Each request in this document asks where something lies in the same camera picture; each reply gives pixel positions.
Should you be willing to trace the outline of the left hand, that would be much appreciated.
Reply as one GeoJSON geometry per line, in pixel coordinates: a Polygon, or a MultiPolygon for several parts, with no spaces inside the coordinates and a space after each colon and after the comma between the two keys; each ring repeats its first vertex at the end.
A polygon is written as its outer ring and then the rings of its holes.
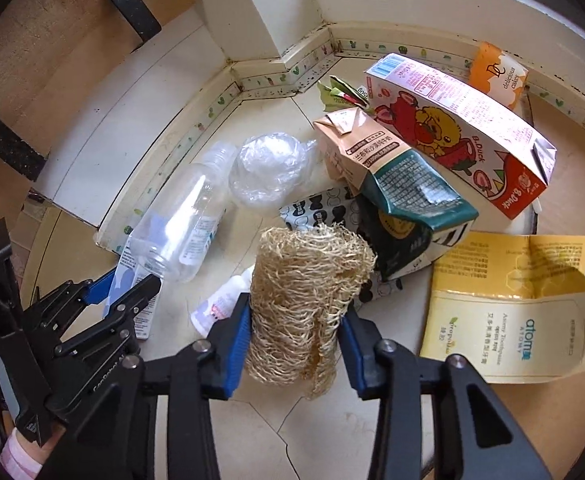
{"type": "Polygon", "coordinates": [[[2,449],[0,463],[12,479],[35,479],[65,432],[64,426],[55,424],[52,436],[43,445],[38,445],[14,428],[2,449]]]}

